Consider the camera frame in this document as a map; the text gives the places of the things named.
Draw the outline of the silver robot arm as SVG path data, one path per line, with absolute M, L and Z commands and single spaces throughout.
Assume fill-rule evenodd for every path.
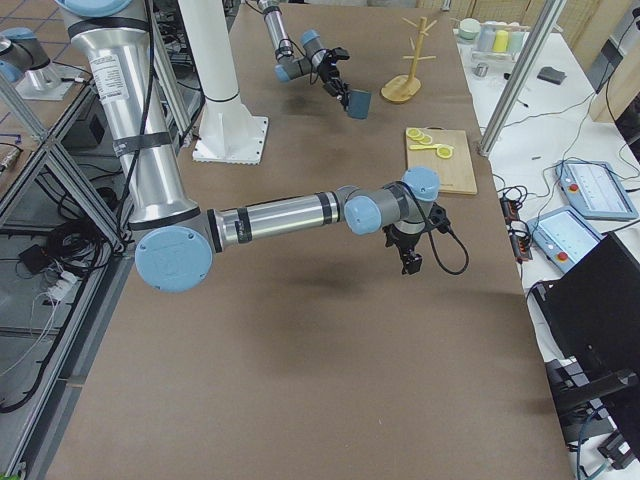
M 279 1 L 256 1 L 256 4 L 273 45 L 276 77 L 281 82 L 289 82 L 305 75 L 310 79 L 316 76 L 324 90 L 347 111 L 351 89 L 342 79 L 337 64 L 349 60 L 349 52 L 342 47 L 325 47 L 314 29 L 304 32 L 298 45 L 286 32 Z
M 447 231 L 435 201 L 438 175 L 426 167 L 373 191 L 355 186 L 242 208 L 201 212 L 186 194 L 157 87 L 150 1 L 56 1 L 74 47 L 90 68 L 126 176 L 123 197 L 134 211 L 127 221 L 137 242 L 143 280 L 161 291 L 189 290 L 207 276 L 214 251 L 253 240 L 346 221 L 357 235 L 382 230 L 396 246 L 403 274 L 414 274 L 423 233 Z M 189 7 L 180 1 L 187 36 L 206 98 L 195 159 L 260 162 L 268 118 L 243 105 L 219 1 Z

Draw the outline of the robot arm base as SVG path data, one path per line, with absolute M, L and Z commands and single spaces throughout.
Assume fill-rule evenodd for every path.
M 1 32 L 1 74 L 25 100 L 61 101 L 70 85 L 52 63 L 32 30 L 14 27 Z

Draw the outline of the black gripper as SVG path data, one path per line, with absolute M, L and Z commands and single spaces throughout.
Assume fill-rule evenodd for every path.
M 325 58 L 319 65 L 319 76 L 322 80 L 324 90 L 331 96 L 341 96 L 340 103 L 343 110 L 348 112 L 350 91 L 345 90 L 336 62 Z
M 394 224 L 383 228 L 385 234 L 385 247 L 395 247 L 398 250 L 402 263 L 402 275 L 418 273 L 422 266 L 422 256 L 415 251 L 422 234 L 406 233 Z

